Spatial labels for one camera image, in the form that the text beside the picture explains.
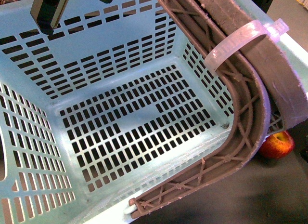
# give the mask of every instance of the light blue plastic basket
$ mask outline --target light blue plastic basket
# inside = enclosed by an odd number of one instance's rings
[[[222,145],[231,96],[156,0],[70,0],[52,36],[32,1],[0,6],[0,223],[129,223]]]

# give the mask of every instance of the white zip tie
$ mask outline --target white zip tie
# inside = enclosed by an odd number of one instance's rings
[[[251,21],[234,31],[220,42],[205,58],[205,66],[212,75],[216,75],[217,68],[231,55],[243,46],[261,35],[268,35],[275,43],[286,33],[289,27],[280,18],[273,24],[262,25],[259,20]]]

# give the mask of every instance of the shopping basket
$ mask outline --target shopping basket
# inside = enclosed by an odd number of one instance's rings
[[[283,40],[286,56],[262,36],[205,67],[250,22],[247,9],[232,26],[217,13],[235,0],[159,0],[168,13],[157,0],[70,0],[52,35],[32,1],[0,6],[1,223],[129,223],[230,175],[267,134],[307,118],[293,71],[307,65]],[[262,62],[260,50],[275,52]]]

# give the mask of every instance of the basket floor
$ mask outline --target basket floor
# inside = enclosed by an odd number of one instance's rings
[[[61,109],[61,128],[54,130],[65,130],[59,139],[87,192],[104,188],[121,200],[222,144],[225,115],[184,68],[151,64]]]

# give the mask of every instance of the red apple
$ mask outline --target red apple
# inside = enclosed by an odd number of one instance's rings
[[[265,158],[279,159],[294,149],[294,140],[287,131],[273,134],[266,138],[259,153]]]

